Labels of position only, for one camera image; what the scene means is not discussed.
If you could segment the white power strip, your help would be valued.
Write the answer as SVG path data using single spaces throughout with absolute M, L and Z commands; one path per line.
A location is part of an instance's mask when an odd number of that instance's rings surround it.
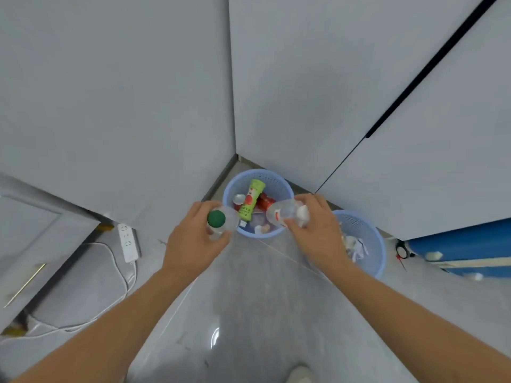
M 135 230 L 123 223 L 118 223 L 117 230 L 125 263 L 136 262 L 140 259 L 141 252 Z

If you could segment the clear bottle with green cap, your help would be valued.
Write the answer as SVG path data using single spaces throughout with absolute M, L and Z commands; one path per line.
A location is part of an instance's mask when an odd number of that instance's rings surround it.
M 209 240 L 218 240 L 225 233 L 229 234 L 229 238 L 240 224 L 240 217 L 238 212 L 225 205 L 214 208 L 208 213 L 207 216 L 207 238 Z

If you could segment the grey low cabinet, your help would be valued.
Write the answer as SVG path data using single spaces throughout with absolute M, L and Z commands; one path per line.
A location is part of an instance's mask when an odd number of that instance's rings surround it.
M 99 223 L 80 207 L 0 173 L 0 277 L 12 267 L 47 263 L 12 305 L 0 306 L 0 333 Z

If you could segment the crumpled white paper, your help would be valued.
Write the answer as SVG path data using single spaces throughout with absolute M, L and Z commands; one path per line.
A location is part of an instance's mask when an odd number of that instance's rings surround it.
M 341 236 L 347 255 L 354 264 L 369 256 L 369 252 L 363 240 L 351 235 L 346 235 L 344 232 L 341 233 Z

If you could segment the blue basket with bottles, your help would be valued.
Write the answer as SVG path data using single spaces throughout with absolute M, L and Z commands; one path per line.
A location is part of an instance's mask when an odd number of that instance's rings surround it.
M 258 179 L 265 183 L 264 193 L 277 201 L 283 201 L 294 197 L 294 192 L 289 183 L 277 173 L 267 169 L 255 168 L 236 174 L 227 181 L 223 192 L 222 203 L 226 206 L 233 206 L 233 198 L 238 193 L 246 194 L 249 185 L 253 179 Z M 239 235 L 246 238 L 266 239 L 273 238 L 286 230 L 285 227 L 273 226 L 271 231 L 266 234 L 256 234 L 250 226 L 238 227 Z

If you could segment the person's left forearm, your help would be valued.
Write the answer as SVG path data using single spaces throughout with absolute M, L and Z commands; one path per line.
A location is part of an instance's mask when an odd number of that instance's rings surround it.
M 158 321 L 201 273 L 166 266 L 10 383 L 121 383 Z

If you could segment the clear bottle with white cap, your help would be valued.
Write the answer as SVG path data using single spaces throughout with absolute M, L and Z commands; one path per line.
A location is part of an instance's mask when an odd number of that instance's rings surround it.
M 273 203 L 265 212 L 267 221 L 274 226 L 286 227 L 287 219 L 294 220 L 299 227 L 306 226 L 310 221 L 308 207 L 302 201 L 286 199 Z

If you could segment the person's right forearm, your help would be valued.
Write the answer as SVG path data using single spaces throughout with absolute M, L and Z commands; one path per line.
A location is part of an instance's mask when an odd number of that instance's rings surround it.
M 511 383 L 511 359 L 352 264 L 345 254 L 314 258 L 421 383 Z

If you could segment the person's right hand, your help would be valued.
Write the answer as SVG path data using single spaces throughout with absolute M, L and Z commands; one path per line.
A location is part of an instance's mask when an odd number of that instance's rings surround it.
M 327 201 L 311 193 L 298 194 L 294 199 L 305 203 L 310 213 L 305 226 L 307 239 L 296 240 L 310 263 L 328 277 L 354 269 L 342 243 L 341 228 Z

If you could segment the grey tall cabinet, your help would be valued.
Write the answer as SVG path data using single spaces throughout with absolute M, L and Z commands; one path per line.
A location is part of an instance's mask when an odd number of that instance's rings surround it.
M 511 218 L 511 0 L 229 0 L 237 153 L 402 240 Z

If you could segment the person's white shoe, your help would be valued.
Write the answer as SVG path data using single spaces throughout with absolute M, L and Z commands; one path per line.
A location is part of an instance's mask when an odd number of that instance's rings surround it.
M 317 376 L 306 365 L 296 365 L 287 375 L 284 383 L 317 383 Z

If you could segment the blue basket with paper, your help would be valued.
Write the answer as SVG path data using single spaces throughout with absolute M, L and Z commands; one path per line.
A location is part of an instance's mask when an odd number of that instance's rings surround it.
M 386 266 L 386 247 L 380 232 L 360 215 L 347 210 L 333 211 L 341 231 L 363 240 L 369 256 L 355 263 L 368 275 L 380 279 Z

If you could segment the green tube container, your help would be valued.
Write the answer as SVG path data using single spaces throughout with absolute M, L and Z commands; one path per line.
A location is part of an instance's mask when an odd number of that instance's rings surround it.
M 252 219 L 252 212 L 256 206 L 257 200 L 265 189 L 265 183 L 258 179 L 252 179 L 249 190 L 246 193 L 245 200 L 238 211 L 240 223 L 246 225 Z

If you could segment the blue storage box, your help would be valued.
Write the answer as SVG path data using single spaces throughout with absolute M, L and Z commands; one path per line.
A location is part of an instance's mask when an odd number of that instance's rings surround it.
M 511 218 L 411 239 L 404 249 L 474 281 L 511 279 Z

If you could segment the person's left hand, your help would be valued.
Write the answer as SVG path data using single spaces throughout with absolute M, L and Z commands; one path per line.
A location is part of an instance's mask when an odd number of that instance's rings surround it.
M 221 202 L 211 200 L 192 204 L 168 238 L 163 270 L 191 282 L 213 263 L 220 253 L 208 251 L 207 216 L 219 206 Z

